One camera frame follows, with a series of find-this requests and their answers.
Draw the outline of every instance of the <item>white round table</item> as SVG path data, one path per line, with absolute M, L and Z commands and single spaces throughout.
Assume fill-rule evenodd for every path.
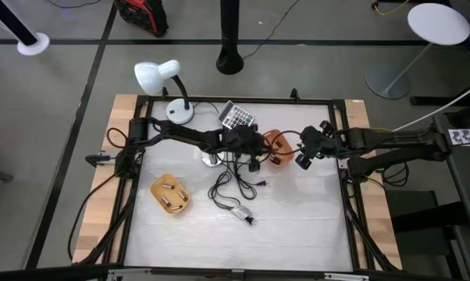
M 408 13 L 408 25 L 428 45 L 400 71 L 387 64 L 379 64 L 365 74 L 369 88 L 383 98 L 402 98 L 410 90 L 410 81 L 405 73 L 428 51 L 433 44 L 460 44 L 469 36 L 469 23 L 457 11 L 441 4 L 421 4 Z

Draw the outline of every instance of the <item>lamp arm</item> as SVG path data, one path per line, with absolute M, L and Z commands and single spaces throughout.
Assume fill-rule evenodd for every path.
M 185 101 L 185 109 L 188 110 L 190 109 L 190 102 L 188 101 L 188 96 L 187 96 L 187 89 L 183 85 L 183 82 L 181 82 L 181 79 L 179 76 L 175 75 L 172 77 L 174 80 L 174 83 L 178 85 L 178 88 L 181 91 L 181 95 L 183 96 L 183 100 Z

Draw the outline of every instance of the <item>lamp shade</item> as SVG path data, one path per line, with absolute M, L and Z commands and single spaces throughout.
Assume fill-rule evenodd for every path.
M 155 95 L 164 87 L 164 81 L 180 72 L 180 62 L 172 59 L 158 65 L 153 62 L 139 62 L 134 66 L 134 74 L 141 88 L 148 95 Z

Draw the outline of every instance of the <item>wooden board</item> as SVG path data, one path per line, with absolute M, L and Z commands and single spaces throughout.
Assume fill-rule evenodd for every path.
M 369 118 L 365 109 L 365 103 L 361 100 L 346 100 L 346 113 L 349 127 L 369 128 Z M 372 157 L 376 155 L 373 151 L 364 157 Z M 383 182 L 381 175 L 373 173 L 370 178 Z M 401 269 L 400 254 L 398 253 L 397 241 L 394 236 L 393 225 L 391 224 L 390 210 L 386 199 L 384 189 L 377 183 L 367 181 L 361 184 L 361 195 L 367 218 L 367 227 L 372 239 L 376 242 L 379 249 L 388 257 L 391 263 Z M 357 241 L 358 256 L 360 267 L 367 268 L 365 261 L 365 250 L 361 242 L 360 236 L 355 231 L 355 239 Z
M 116 127 L 124 133 L 128 131 L 129 119 L 133 118 L 137 96 L 130 94 L 118 94 L 114 101 L 112 112 L 110 114 L 107 129 Z M 365 111 L 363 101 L 346 100 L 347 116 L 350 127 L 369 127 L 369 119 Z M 114 132 L 111 138 L 117 142 L 121 136 Z M 103 150 L 112 150 L 110 143 L 104 137 Z M 113 174 L 113 165 L 104 165 L 96 168 L 92 188 L 99 185 L 103 180 Z M 373 179 L 381 181 L 379 175 L 372 175 Z M 73 262 L 84 259 L 91 249 L 96 246 L 109 227 L 110 216 L 116 197 L 118 180 L 112 180 L 108 186 L 102 188 L 89 199 L 84 213 L 82 226 L 80 228 L 79 238 L 76 244 L 76 250 L 73 256 Z M 367 182 L 361 185 L 363 195 L 365 215 L 372 239 L 378 244 L 383 253 L 390 261 L 401 269 L 400 256 L 398 254 L 397 243 L 394 238 L 393 227 L 391 225 L 390 212 L 387 207 L 386 195 L 384 190 L 376 183 Z M 115 243 L 112 249 L 111 262 L 116 261 L 116 253 L 119 250 L 120 231 L 116 234 Z M 365 255 L 361 239 L 357 235 L 358 255 L 362 268 L 367 268 Z

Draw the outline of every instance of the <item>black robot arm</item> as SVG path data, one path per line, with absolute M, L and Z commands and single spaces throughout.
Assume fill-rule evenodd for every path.
M 151 139 L 148 139 L 149 124 L 158 131 L 158 134 Z M 169 120 L 157 120 L 153 117 L 132 119 L 126 145 L 116 156 L 116 175 L 126 178 L 132 177 L 135 174 L 132 169 L 136 154 L 163 140 L 191 144 L 212 155 L 223 151 L 250 155 L 251 160 L 248 168 L 249 171 L 255 172 L 260 169 L 256 157 L 270 152 L 269 146 L 265 145 L 264 137 L 257 130 L 257 125 L 252 125 L 237 126 L 230 131 L 218 129 L 200 132 L 177 125 Z
M 322 130 L 307 126 L 301 132 L 302 154 L 296 157 L 296 163 L 303 169 L 312 164 L 313 158 L 349 158 L 348 172 L 355 178 L 415 159 L 443 161 L 450 154 L 445 136 L 432 127 L 401 132 L 361 128 L 333 131 L 327 121 L 320 127 Z M 371 158 L 360 157 L 383 148 L 393 150 Z

